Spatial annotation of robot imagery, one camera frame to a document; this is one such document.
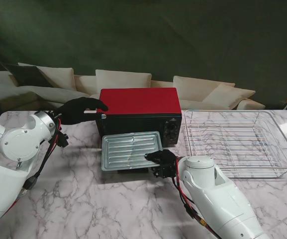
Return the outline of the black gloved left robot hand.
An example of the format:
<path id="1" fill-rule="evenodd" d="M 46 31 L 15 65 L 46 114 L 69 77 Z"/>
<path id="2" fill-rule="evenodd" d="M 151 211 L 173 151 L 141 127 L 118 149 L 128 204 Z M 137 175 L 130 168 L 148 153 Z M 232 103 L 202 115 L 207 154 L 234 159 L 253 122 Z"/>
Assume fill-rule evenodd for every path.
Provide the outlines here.
<path id="1" fill-rule="evenodd" d="M 102 113 L 85 113 L 85 110 L 102 110 L 106 112 L 108 111 L 108 107 L 101 100 L 80 97 L 67 101 L 53 111 L 53 114 L 61 120 L 61 124 L 63 125 L 74 125 L 101 118 Z"/>

